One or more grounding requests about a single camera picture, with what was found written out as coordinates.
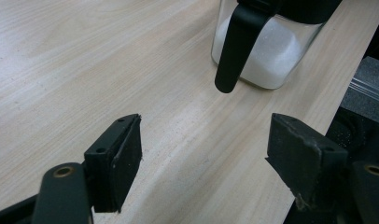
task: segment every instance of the white powder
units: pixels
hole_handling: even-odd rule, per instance
[[[230,19],[231,17],[221,23],[216,31],[212,50],[212,57],[216,63],[221,57]],[[317,25],[310,30],[309,27],[302,24],[301,26],[302,31],[298,31],[298,27],[293,27],[290,21],[285,19],[273,17],[268,20],[250,53],[241,77],[266,89],[277,89],[283,85],[319,27]],[[299,33],[305,41],[299,41]]]

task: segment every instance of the transparent container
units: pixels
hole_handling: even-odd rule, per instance
[[[216,63],[220,61],[231,16],[237,5],[234,0],[221,0],[212,48],[212,58]],[[299,23],[277,14],[271,17],[260,31],[240,78],[265,89],[281,87],[322,24]]]

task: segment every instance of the black handle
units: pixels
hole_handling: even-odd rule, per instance
[[[265,10],[265,7],[239,4],[233,11],[215,80],[220,91],[229,93],[233,90],[262,27],[276,8],[269,5]]]

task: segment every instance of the gray carpet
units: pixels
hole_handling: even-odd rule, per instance
[[[379,122],[379,61],[363,59],[341,102],[341,107]]]

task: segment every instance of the wooden table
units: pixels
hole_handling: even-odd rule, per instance
[[[210,57],[218,4],[0,1],[0,209],[139,113],[140,170],[122,213],[96,223],[281,223],[293,198],[264,159],[270,117],[326,132],[379,0],[343,0],[282,88],[230,94]]]

